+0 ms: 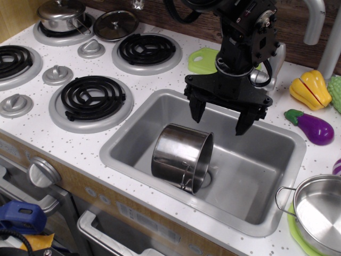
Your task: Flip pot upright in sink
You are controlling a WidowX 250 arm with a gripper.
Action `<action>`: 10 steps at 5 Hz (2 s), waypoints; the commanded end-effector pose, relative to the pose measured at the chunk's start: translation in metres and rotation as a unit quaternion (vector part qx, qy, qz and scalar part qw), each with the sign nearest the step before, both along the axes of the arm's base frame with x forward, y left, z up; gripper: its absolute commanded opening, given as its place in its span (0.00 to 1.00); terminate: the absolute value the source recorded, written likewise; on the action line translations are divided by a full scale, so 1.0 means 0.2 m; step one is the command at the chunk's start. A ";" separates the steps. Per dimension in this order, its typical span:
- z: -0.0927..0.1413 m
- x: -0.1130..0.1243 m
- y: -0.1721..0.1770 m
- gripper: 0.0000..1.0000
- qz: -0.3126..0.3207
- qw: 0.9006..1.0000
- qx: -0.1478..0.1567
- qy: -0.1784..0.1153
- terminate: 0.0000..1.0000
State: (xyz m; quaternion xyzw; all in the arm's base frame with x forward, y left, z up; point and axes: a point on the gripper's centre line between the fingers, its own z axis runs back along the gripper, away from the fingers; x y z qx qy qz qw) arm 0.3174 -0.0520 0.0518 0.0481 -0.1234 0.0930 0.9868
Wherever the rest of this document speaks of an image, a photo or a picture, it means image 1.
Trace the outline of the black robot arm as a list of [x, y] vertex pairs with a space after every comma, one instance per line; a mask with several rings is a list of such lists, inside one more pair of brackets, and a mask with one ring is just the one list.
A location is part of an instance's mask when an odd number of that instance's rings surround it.
[[191, 116], [200, 122], [207, 103], [239, 112], [236, 135], [243, 135], [254, 121], [264, 119], [272, 99], [265, 88], [275, 82], [270, 58], [281, 44], [276, 40], [275, 1], [184, 1], [191, 13], [181, 18], [173, 1], [164, 1], [169, 15], [182, 24], [202, 13], [220, 18], [222, 44], [215, 59], [216, 72], [187, 75], [184, 94]]

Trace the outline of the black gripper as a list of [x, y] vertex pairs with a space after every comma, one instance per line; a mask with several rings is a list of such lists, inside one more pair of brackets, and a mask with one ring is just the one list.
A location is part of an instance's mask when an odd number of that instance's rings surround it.
[[236, 135], [244, 135], [257, 119], [264, 119], [272, 99], [252, 85], [248, 75], [230, 76], [217, 71], [208, 75], [187, 75], [184, 95], [190, 101], [191, 117], [199, 123], [206, 103], [238, 111]]

